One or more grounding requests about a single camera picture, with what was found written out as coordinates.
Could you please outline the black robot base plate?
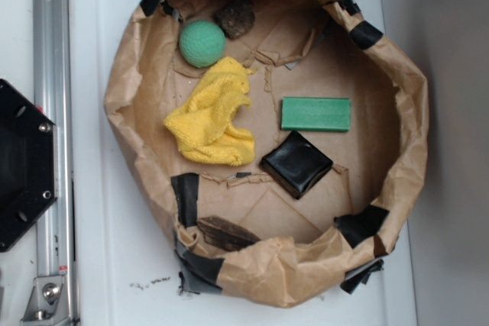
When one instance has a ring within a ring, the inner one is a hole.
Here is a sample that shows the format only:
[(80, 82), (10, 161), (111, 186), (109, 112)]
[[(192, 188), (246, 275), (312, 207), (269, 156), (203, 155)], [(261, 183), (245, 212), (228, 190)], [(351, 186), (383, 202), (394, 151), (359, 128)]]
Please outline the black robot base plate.
[(8, 252), (57, 198), (56, 125), (1, 81), (1, 252)]

